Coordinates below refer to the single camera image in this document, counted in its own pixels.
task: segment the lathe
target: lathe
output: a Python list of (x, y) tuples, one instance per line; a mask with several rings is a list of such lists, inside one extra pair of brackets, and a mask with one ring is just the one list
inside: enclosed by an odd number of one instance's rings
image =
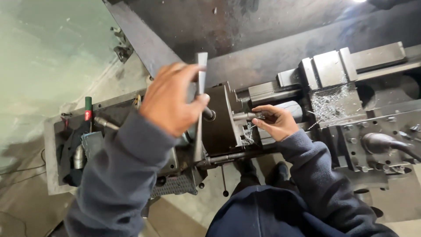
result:
[[(152, 77), (160, 66), (180, 61), (125, 2), (105, 4)], [(138, 38), (134, 25), (144, 33), (143, 37)], [(146, 52), (142, 47), (145, 42), (159, 50)], [(231, 53), (234, 61), (230, 55), (208, 61), (204, 91), (210, 102), (200, 121), (200, 155), (195, 154), (197, 126), (192, 126), (171, 150), (151, 199), (166, 194), (196, 195), (207, 170), (274, 153), (275, 140), (251, 123), (252, 118), (262, 118), (251, 109), (265, 104), (291, 111), (312, 140), (325, 142), (332, 154), (332, 169), (347, 175), (356, 195), (364, 201), (370, 199), (368, 188), (386, 190), (388, 180), (405, 177), (413, 165), (421, 162), (421, 44), (405, 47), (403, 42), (394, 42), (354, 53), (347, 47), (326, 50), (301, 58), (295, 67), (276, 73), (274, 68), (256, 73), (243, 67), (251, 60), (250, 55), (254, 60), (264, 57), (261, 52), (267, 52), (267, 44)], [(273, 59), (275, 55), (276, 52), (268, 57)], [(238, 68), (249, 73), (245, 75)], [(226, 77), (235, 75), (234, 72), (238, 74), (236, 78)], [(257, 85), (253, 82), (268, 73), (272, 73), (270, 81)], [(242, 87), (242, 81), (250, 85)], [(130, 109), (141, 105), (145, 92), (144, 89), (94, 104), (93, 117), (120, 126)], [(188, 100), (193, 99), (195, 92), (193, 83)], [(83, 112), (83, 109), (71, 112), (70, 129), (78, 127)], [(71, 161), (57, 159), (59, 147), (69, 138), (63, 126), (59, 116), (45, 122), (50, 194), (75, 189), (64, 180), (72, 169)], [(103, 135), (114, 129), (97, 120), (93, 124), (93, 131)]]

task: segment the blue cloth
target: blue cloth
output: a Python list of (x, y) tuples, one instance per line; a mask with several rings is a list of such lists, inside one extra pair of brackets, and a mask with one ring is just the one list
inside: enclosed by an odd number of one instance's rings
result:
[[(64, 223), (70, 236), (137, 236), (157, 173), (176, 139), (136, 111), (105, 149), (89, 161)], [(376, 224), (349, 180), (331, 169), (326, 145), (303, 130), (276, 144), (300, 195), (270, 186), (248, 187), (218, 211), (207, 236), (396, 236)]]

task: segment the person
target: person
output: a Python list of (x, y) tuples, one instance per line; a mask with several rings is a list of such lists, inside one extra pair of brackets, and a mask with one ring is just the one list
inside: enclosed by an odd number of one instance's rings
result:
[[(105, 149), (87, 163), (65, 217), (70, 236), (138, 235), (141, 210), (169, 150), (209, 102), (202, 94), (186, 103), (187, 87), (199, 70), (183, 63), (162, 67), (139, 110), (106, 137)], [(252, 111), (268, 117), (252, 122), (277, 141), (279, 152), (293, 164), (290, 172), (299, 193), (258, 181), (244, 185), (217, 212), (207, 236), (397, 236), (375, 223), (374, 212), (354, 196), (350, 181), (331, 169), (326, 145), (312, 142), (287, 110), (264, 105)], [(278, 176), (285, 180), (284, 168), (278, 166)]]

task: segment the cloth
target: cloth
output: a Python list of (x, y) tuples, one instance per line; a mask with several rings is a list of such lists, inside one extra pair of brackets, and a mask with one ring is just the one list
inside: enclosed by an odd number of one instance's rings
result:
[[(70, 236), (137, 236), (141, 210), (176, 139), (137, 112), (87, 163), (65, 226)], [(376, 224), (349, 180), (331, 169), (329, 151), (303, 130), (277, 143), (301, 193), (250, 186), (216, 214), (208, 236), (396, 236)]]

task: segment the left hand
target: left hand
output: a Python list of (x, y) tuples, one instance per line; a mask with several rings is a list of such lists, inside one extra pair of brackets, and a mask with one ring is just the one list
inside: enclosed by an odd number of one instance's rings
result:
[(185, 63), (163, 66), (149, 86), (139, 113), (168, 134), (179, 137), (208, 105), (209, 95), (202, 94), (190, 104), (186, 103), (187, 88), (203, 67)]

